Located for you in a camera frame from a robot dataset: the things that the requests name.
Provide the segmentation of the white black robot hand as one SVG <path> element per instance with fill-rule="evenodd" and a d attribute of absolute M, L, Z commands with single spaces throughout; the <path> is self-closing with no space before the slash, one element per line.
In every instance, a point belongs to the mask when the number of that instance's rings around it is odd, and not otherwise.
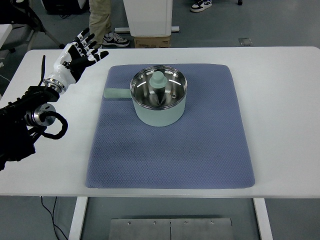
<path fill-rule="evenodd" d="M 86 68 L 105 58 L 109 52 L 94 49 L 94 36 L 87 27 L 68 43 L 55 61 L 53 72 L 43 80 L 44 85 L 62 95 L 80 80 Z"/>

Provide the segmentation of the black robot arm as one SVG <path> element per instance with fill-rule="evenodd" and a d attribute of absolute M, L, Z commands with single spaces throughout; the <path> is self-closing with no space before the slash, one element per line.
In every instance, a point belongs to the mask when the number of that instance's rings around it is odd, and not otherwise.
<path fill-rule="evenodd" d="M 43 56 L 40 83 L 30 86 L 22 97 L 0 109 L 1 170 L 7 162 L 19 162 L 35 154 L 35 142 L 41 136 L 58 140 L 67 132 L 67 120 L 51 105 L 60 94 L 53 87 L 42 86 L 45 60 Z"/>

